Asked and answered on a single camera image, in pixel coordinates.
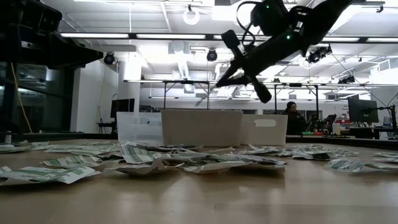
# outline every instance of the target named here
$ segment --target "table surface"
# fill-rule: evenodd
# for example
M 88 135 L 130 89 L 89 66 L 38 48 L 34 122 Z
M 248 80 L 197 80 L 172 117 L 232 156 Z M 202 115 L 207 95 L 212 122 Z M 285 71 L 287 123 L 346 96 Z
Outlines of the table surface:
M 325 147 L 360 152 L 350 159 L 362 161 L 382 151 Z M 39 166 L 65 156 L 1 154 L 0 166 Z M 325 161 L 281 160 L 289 162 L 284 174 L 173 170 L 146 178 L 114 174 L 70 185 L 0 187 L 0 223 L 397 223 L 398 175 L 346 174 L 323 169 Z

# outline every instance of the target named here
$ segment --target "ceiling pipe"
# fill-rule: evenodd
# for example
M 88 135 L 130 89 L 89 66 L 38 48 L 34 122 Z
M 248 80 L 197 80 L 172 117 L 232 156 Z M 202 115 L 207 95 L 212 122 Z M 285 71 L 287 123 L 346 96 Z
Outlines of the ceiling pipe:
M 160 7 L 162 8 L 162 12 L 163 12 L 164 20 L 166 21 L 167 28 L 168 28 L 169 32 L 171 33 L 172 26 L 170 25 L 169 17 L 167 16 L 166 7 L 164 5 L 164 2 L 162 2 L 160 4 Z

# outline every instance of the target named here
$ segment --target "computer monitor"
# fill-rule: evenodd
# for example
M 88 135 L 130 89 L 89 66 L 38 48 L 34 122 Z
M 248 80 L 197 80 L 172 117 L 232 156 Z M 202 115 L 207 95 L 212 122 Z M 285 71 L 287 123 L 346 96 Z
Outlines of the computer monitor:
M 348 110 L 351 122 L 379 122 L 376 101 L 348 99 Z
M 111 118 L 116 118 L 117 112 L 134 112 L 134 99 L 113 100 Z

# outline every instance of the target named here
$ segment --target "ceiling light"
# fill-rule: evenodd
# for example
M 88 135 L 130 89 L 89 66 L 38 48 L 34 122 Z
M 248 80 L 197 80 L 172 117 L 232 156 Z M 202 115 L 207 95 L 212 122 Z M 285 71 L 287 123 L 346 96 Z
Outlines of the ceiling light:
M 163 100 L 165 97 L 164 96 L 149 96 L 149 99 L 160 99 Z M 178 100 L 200 100 L 200 97 L 171 97 L 171 96 L 166 96 L 166 99 L 178 99 Z M 220 97 L 213 97 L 209 98 L 209 100 L 236 100 L 236 101 L 247 101 L 247 100 L 258 100 L 257 98 L 220 98 Z
M 236 35 L 236 37 L 241 40 L 243 35 Z M 253 38 L 250 35 L 245 36 L 244 38 L 245 40 L 252 40 Z M 262 40 L 262 41 L 266 41 L 270 39 L 270 37 L 265 36 L 265 35 L 256 35 L 256 41 Z
M 163 83 L 162 80 L 125 80 L 129 83 Z
M 367 42 L 397 43 L 398 42 L 398 38 L 368 38 Z
M 111 4 L 172 4 L 172 5 L 179 5 L 179 6 L 186 6 L 187 4 L 191 4 L 192 6 L 201 6 L 203 3 L 201 1 L 173 1 L 173 0 L 75 0 L 75 2 L 97 2 L 97 3 L 111 3 Z
M 195 13 L 195 15 L 193 16 L 193 18 L 189 19 L 188 18 L 188 13 L 189 12 L 193 12 Z M 187 9 L 185 10 L 184 14 L 182 15 L 182 18 L 184 19 L 184 22 L 188 25 L 196 25 L 199 20 L 200 20 L 200 15 L 199 12 L 196 9 Z
M 357 42 L 359 37 L 325 37 L 322 42 Z
M 62 37 L 84 39 L 128 39 L 129 34 L 62 33 Z
M 185 39 L 185 40 L 204 40 L 206 35 L 200 34 L 137 34 L 138 39 Z

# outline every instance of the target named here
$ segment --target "yellow cable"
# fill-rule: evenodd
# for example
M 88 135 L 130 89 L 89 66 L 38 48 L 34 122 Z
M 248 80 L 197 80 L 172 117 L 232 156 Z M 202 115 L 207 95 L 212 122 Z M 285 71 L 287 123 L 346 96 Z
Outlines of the yellow cable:
M 30 133 L 33 133 L 32 128 L 30 127 L 29 120 L 27 119 L 27 116 L 26 116 L 26 113 L 25 113 L 24 105 L 22 104 L 21 96 L 19 95 L 19 92 L 18 92 L 18 82 L 17 82 L 17 77 L 15 76 L 15 70 L 14 70 L 14 64 L 13 63 L 11 63 L 11 69 L 12 69 L 12 75 L 14 76 L 15 87 L 16 87 L 19 103 L 21 104 L 22 112 L 24 114 L 26 123 L 27 123 L 27 125 L 29 127 Z

